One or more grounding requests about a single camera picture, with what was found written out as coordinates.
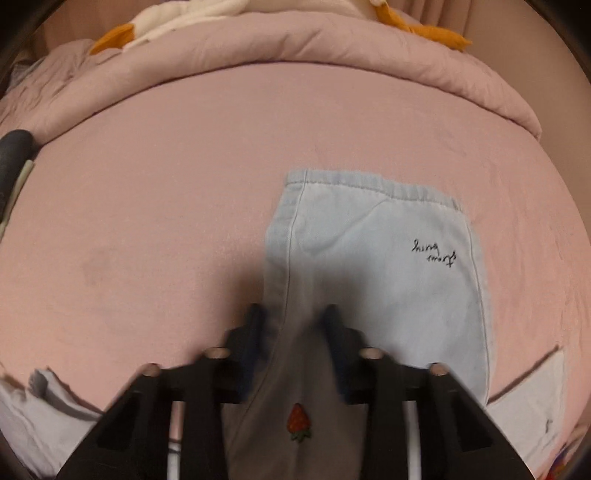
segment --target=pink bed sheet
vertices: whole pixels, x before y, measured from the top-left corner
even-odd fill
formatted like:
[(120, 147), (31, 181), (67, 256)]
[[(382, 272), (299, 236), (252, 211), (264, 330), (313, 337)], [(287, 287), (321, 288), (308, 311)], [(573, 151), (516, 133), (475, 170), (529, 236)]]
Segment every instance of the pink bed sheet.
[[(463, 205), (488, 271), (491, 393), (564, 348), (566, 438), (591, 391), (591, 247), (527, 104), (471, 57), (380, 25), (227, 21), (111, 51), (1, 117), (47, 143), (0, 244), (7, 369), (49, 365), (104, 407), (138, 365), (188, 361), (261, 299), (285, 173), (362, 170)], [(255, 60), (289, 63), (223, 68)]]

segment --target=bed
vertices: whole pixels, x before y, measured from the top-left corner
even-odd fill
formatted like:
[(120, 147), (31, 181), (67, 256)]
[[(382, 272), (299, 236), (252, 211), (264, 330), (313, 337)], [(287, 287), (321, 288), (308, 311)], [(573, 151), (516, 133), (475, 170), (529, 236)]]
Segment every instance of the bed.
[[(467, 4), (417, 16), (461, 32)], [(137, 366), (190, 361), (261, 300), (285, 175), (369, 172), (453, 198), (478, 236), (485, 403), (562, 356), (538, 392), (558, 392), (530, 466), (547, 471), (591, 393), (591, 247), (538, 118), (498, 74), (333, 12), (248, 12), (94, 56), (47, 38), (0, 100), (0, 137), (40, 147), (0, 243), (10, 375), (47, 365), (105, 408)]]

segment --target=white cloth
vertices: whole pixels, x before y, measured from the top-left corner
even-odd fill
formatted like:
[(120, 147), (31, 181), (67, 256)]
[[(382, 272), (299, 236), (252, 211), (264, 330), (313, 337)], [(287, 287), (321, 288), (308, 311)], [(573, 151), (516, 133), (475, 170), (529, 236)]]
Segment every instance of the white cloth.
[(49, 370), (35, 370), (29, 389), (0, 380), (0, 430), (37, 477), (54, 477), (100, 414), (81, 406)]
[(557, 446), (564, 416), (563, 385), (564, 352), (558, 350), (487, 407), (532, 472), (548, 462)]

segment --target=strawberry embroidery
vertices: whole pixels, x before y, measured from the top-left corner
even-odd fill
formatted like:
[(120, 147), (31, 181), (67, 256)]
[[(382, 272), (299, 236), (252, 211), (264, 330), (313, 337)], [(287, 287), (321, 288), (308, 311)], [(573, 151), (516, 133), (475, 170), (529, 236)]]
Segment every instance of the strawberry embroidery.
[(287, 431), (291, 433), (291, 439), (301, 443), (305, 438), (312, 438), (311, 426), (312, 423), (304, 407), (296, 403), (291, 409), (289, 419), (287, 419)]

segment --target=orange plush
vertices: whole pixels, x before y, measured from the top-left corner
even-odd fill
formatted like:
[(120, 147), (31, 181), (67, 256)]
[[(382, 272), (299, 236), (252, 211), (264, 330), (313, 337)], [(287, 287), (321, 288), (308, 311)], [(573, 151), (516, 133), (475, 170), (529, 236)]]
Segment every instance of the orange plush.
[(378, 20), (385, 25), (428, 38), (453, 50), (464, 51), (468, 45), (472, 44), (470, 40), (447, 28), (432, 27), (431, 25), (408, 25), (393, 8), (390, 8), (386, 0), (371, 0), (371, 3), (375, 8)]

